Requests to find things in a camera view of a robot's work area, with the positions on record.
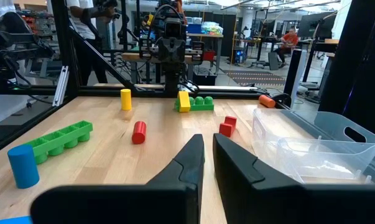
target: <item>green lego-style block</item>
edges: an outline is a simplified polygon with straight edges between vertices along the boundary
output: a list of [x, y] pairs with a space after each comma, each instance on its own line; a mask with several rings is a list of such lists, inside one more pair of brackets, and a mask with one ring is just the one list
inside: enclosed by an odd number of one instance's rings
[[66, 128], [34, 139], [26, 144], [32, 146], [35, 162], [41, 164], [48, 159], [48, 155], [57, 156], [64, 151], [64, 148], [72, 148], [75, 147], [78, 142], [89, 140], [92, 130], [92, 123], [80, 121]]
[[[180, 103], [179, 99], [175, 100], [174, 109], [179, 111]], [[207, 96], [204, 98], [198, 96], [195, 99], [190, 97], [190, 111], [205, 111], [214, 110], [213, 98]]]

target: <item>transparent storage container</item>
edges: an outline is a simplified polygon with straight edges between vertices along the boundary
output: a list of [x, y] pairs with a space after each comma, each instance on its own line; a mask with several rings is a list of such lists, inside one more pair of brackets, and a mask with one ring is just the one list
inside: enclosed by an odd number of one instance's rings
[[256, 155], [302, 183], [368, 183], [364, 170], [375, 156], [375, 134], [342, 115], [255, 109]]

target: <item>person in white shirt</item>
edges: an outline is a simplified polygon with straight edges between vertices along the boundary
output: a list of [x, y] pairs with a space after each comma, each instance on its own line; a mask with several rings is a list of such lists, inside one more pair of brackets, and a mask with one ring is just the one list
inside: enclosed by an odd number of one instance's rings
[[[70, 10], [71, 18], [73, 19], [78, 32], [91, 44], [98, 49], [99, 46], [95, 42], [95, 35], [90, 31], [89, 27], [81, 22], [82, 12], [86, 8], [93, 7], [93, 0], [67, 0], [67, 7]], [[96, 27], [96, 18], [101, 17], [105, 22], [110, 22], [115, 13], [114, 7], [109, 7], [104, 12], [97, 12], [92, 14], [91, 22]], [[94, 58], [91, 58], [85, 50], [79, 45], [75, 45], [78, 65], [81, 71], [82, 85], [87, 85], [90, 73], [93, 70], [99, 83], [107, 83], [106, 72], [104, 68]]]

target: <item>blue bin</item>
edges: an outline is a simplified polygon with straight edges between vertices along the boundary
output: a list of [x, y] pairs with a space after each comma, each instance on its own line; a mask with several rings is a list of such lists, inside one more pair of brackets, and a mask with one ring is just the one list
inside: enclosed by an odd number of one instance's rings
[[189, 24], [186, 31], [189, 34], [201, 34], [201, 24]]

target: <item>floor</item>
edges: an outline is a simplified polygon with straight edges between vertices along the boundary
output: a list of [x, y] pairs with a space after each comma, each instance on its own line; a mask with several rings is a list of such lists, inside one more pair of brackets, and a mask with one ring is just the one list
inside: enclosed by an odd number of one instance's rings
[[[262, 48], [262, 51], [261, 51], [261, 60], [267, 60], [267, 54], [270, 52], [270, 48], [266, 48], [266, 46], [264, 46]], [[248, 50], [248, 55], [252, 55], [252, 57], [256, 57], [257, 55], [257, 49], [249, 49]], [[287, 78], [287, 74], [288, 74], [288, 69], [289, 69], [289, 62], [290, 62], [290, 57], [287, 57], [285, 59], [285, 61], [287, 62], [287, 65], [284, 67], [284, 68], [281, 68], [279, 70], [274, 70], [274, 71], [270, 71], [269, 70], [269, 67], [266, 67], [265, 69], [262, 69], [262, 68], [257, 68], [257, 67], [253, 67], [253, 68], [248, 68], [248, 66], [250, 66], [251, 62], [255, 62], [256, 59], [247, 59], [246, 62], [240, 66], [235, 66], [235, 65], [230, 65], [230, 64], [227, 64], [227, 57], [221, 57], [221, 62], [220, 62], [220, 71], [219, 71], [219, 74], [218, 74], [218, 77], [216, 78], [216, 81], [215, 81], [215, 85], [216, 86], [239, 86], [235, 81], [233, 81], [230, 77], [228, 77], [222, 70], [251, 70], [251, 71], [262, 71], [262, 72], [271, 72], [273, 73], [274, 75], [278, 75], [284, 79]], [[316, 57], [313, 58], [313, 61], [312, 61], [312, 65], [310, 67], [310, 71], [309, 71], [309, 76], [308, 76], [308, 79], [307, 81], [308, 82], [318, 82], [320, 83], [321, 80], [322, 80], [322, 76], [323, 76], [323, 72], [324, 72], [324, 68], [321, 67], [321, 64], [323, 62], [323, 57], [321, 58], [321, 60], [317, 59]], [[142, 78], [145, 78], [145, 74], [146, 74], [146, 67], [143, 66], [144, 64], [143, 63], [138, 63], [138, 67], [142, 67], [140, 69], [141, 73], [142, 73]], [[150, 73], [150, 78], [152, 79], [152, 82], [155, 81], [155, 66], [152, 65], [150, 70], [151, 70], [151, 73]], [[196, 65], [195, 66], [195, 71], [198, 72], [204, 72], [206, 69], [209, 69], [210, 68], [210, 63], [209, 62], [203, 62], [200, 66]], [[130, 74], [128, 74], [127, 72], [125, 71], [121, 71], [121, 75], [130, 80], [131, 79], [131, 76]], [[115, 79], [114, 77], [112, 77], [109, 73], [107, 73], [107, 78], [108, 78], [108, 82], [109, 83], [119, 83], [119, 81], [117, 79]], [[92, 86], [94, 84], [96, 84], [98, 81], [97, 81], [97, 78], [96, 76], [94, 75], [94, 72], [92, 72], [90, 78], [89, 78], [89, 81], [88, 81], [88, 85]], [[266, 88], [268, 90], [268, 92], [271, 94], [271, 95], [276, 95], [278, 93], [282, 93], [283, 90], [284, 90], [284, 86], [260, 86], [259, 87], [262, 87], [262, 88]], [[307, 91], [306, 88], [300, 86], [298, 88], [298, 92], [301, 92], [301, 93], [304, 93], [305, 91]], [[317, 111], [318, 110], [318, 104], [316, 103], [312, 103], [312, 102], [309, 102], [307, 100], [305, 100], [304, 98], [302, 98], [301, 96], [298, 96], [297, 100], [294, 102], [294, 105], [293, 105], [293, 109], [294, 110], [310, 110], [310, 111]]]

